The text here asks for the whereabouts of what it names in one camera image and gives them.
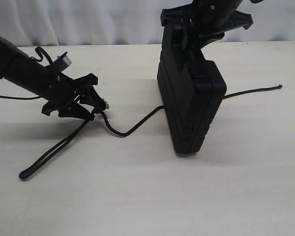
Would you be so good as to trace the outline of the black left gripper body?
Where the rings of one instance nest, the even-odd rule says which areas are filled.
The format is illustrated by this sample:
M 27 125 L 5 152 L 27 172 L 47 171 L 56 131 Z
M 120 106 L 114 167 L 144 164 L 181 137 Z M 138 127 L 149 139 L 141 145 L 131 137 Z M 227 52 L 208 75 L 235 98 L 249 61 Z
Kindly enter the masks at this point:
M 77 79 L 62 73 L 52 74 L 41 83 L 41 97 L 47 100 L 42 114 L 49 116 L 57 111 L 60 118 L 92 118 L 83 106 L 89 105 L 98 112 L 96 85 L 98 78 L 92 73 Z

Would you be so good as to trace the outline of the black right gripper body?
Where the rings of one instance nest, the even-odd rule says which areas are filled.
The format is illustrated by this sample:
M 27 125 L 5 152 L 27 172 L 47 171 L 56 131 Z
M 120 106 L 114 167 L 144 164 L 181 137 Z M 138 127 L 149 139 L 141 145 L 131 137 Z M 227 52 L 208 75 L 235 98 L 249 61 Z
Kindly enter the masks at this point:
M 176 25 L 195 32 L 199 38 L 217 40 L 225 32 L 253 24 L 250 14 L 237 11 L 238 4 L 186 4 L 163 9 L 161 25 Z

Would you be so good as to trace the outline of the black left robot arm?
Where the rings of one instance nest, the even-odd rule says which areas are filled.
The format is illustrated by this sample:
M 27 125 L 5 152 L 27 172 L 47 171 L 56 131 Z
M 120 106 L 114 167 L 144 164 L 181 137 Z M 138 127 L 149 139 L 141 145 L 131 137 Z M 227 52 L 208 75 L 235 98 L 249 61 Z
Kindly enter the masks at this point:
M 71 65 L 67 53 L 52 60 L 43 48 L 36 47 L 35 51 L 39 59 L 0 36 L 0 79 L 47 100 L 42 114 L 49 116 L 57 111 L 60 118 L 92 120 L 94 116 L 84 105 L 92 106 L 95 113 L 108 109 L 108 103 L 94 89 L 98 84 L 94 74 L 72 79 L 63 74 Z

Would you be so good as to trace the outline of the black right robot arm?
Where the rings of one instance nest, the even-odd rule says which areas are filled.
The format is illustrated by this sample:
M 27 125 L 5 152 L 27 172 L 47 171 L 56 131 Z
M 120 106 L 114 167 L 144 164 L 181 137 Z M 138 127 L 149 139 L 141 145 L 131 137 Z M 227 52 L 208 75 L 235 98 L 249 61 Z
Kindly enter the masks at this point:
M 225 32 L 253 25 L 250 14 L 237 11 L 240 0 L 194 0 L 190 4 L 163 9 L 161 25 L 176 25 L 187 29 L 200 47 L 221 40 Z

